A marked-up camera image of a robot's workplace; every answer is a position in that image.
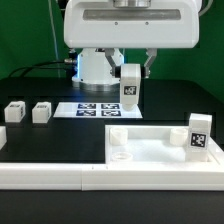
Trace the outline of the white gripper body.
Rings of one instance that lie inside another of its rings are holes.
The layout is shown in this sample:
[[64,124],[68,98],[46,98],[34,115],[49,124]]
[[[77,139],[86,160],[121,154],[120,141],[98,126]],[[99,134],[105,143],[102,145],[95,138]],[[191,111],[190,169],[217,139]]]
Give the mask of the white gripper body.
[[200,0],[69,0],[64,41],[70,48],[192,48],[199,40]]

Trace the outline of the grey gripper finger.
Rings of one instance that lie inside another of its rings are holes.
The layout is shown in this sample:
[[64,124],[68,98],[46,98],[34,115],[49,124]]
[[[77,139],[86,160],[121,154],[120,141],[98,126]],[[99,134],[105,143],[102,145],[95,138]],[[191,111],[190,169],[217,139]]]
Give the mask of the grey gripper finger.
[[119,50],[116,48],[105,49],[105,57],[112,68],[111,75],[115,78],[121,77],[121,66],[117,65],[113,59],[113,56],[119,56],[119,55],[120,55]]
[[157,57],[157,50],[155,48],[147,49],[146,55],[148,58],[146,59],[144,65],[141,67],[141,77],[148,78],[150,75],[150,67],[154,63]]

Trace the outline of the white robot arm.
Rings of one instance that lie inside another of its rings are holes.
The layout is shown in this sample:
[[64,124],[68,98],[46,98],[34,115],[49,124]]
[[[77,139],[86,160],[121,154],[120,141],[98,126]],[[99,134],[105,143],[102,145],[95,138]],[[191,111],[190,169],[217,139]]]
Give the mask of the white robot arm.
[[143,75],[149,75],[159,49],[192,48],[199,40],[199,18],[213,0],[69,0],[64,41],[79,49],[76,86],[94,91],[116,87],[115,70],[124,49],[144,49]]

